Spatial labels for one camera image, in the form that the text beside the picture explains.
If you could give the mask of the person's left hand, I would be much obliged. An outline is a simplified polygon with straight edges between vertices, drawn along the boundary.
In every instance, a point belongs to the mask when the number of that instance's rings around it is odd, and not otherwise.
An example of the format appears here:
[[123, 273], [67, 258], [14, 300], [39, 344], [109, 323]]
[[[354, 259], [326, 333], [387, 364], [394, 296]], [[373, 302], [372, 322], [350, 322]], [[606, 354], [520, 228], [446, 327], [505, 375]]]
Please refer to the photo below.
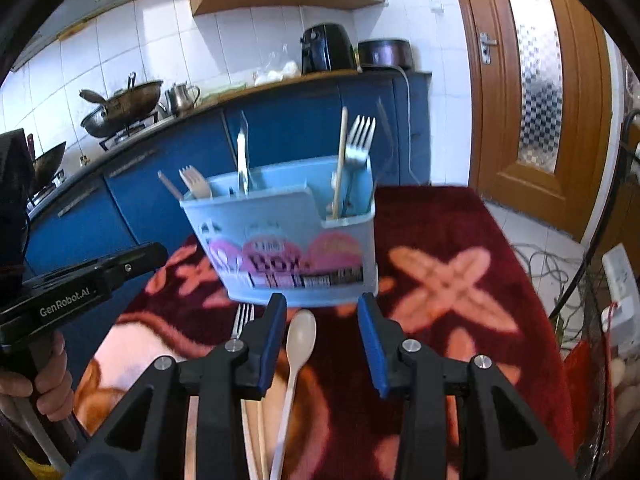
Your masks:
[[70, 416], [74, 406], [73, 378], [67, 368], [65, 339], [55, 332], [50, 359], [34, 380], [13, 372], [1, 371], [1, 413], [17, 425], [24, 426], [14, 400], [28, 399], [38, 393], [37, 408], [51, 422], [59, 422]]

